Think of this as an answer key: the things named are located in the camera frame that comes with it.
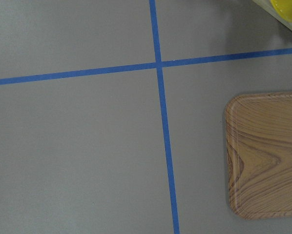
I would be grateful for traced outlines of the wooden cutting board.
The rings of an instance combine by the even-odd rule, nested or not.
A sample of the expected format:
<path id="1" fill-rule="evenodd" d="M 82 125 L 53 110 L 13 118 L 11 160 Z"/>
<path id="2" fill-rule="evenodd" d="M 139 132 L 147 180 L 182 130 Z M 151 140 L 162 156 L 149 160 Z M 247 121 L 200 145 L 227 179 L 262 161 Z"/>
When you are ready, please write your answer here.
<path id="1" fill-rule="evenodd" d="M 292 216 L 292 92 L 236 96 L 225 121 L 232 211 L 244 219 Z"/>

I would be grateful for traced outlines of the yellow cup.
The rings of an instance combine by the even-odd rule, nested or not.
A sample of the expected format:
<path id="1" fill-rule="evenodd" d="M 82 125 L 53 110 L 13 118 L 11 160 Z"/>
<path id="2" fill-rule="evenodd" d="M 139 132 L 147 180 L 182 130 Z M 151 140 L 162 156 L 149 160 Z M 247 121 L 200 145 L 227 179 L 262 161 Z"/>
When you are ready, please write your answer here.
<path id="1" fill-rule="evenodd" d="M 281 18 L 292 22 L 292 0 L 271 0 L 271 4 Z"/>

